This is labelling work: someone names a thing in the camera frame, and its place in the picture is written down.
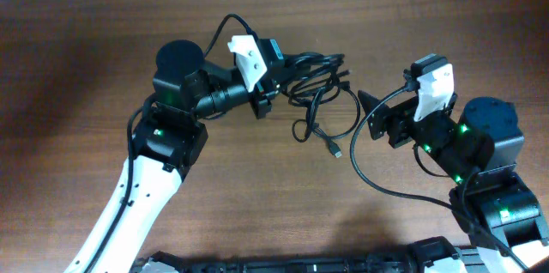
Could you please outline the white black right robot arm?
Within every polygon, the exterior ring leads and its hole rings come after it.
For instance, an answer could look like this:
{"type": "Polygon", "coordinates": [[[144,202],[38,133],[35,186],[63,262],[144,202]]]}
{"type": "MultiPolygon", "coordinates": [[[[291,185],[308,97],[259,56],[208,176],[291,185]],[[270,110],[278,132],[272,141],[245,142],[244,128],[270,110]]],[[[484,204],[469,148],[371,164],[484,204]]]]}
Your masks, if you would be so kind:
{"type": "Polygon", "coordinates": [[[490,272],[535,272],[548,261],[548,223],[540,202],[516,173],[524,144],[513,104],[478,97],[464,107],[459,120],[451,117],[457,95],[447,105],[420,113],[420,97],[388,106],[364,91],[358,94],[366,116],[360,122],[371,138],[388,136],[398,149],[413,142],[455,182],[444,203],[428,196],[392,191],[370,179],[374,189],[394,197],[443,206],[480,253],[490,272]]]}

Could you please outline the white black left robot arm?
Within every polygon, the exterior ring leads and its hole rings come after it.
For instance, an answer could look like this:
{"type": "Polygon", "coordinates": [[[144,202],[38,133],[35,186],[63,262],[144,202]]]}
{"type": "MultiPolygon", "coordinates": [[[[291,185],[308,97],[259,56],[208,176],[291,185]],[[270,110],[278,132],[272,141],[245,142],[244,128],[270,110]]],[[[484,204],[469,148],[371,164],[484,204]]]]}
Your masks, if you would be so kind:
{"type": "Polygon", "coordinates": [[[160,48],[154,92],[127,125],[128,157],[117,186],[69,272],[129,271],[208,140],[203,120],[246,103],[257,118],[270,111],[286,74],[278,43],[235,35],[227,46],[231,69],[207,61],[189,40],[160,48]]]}

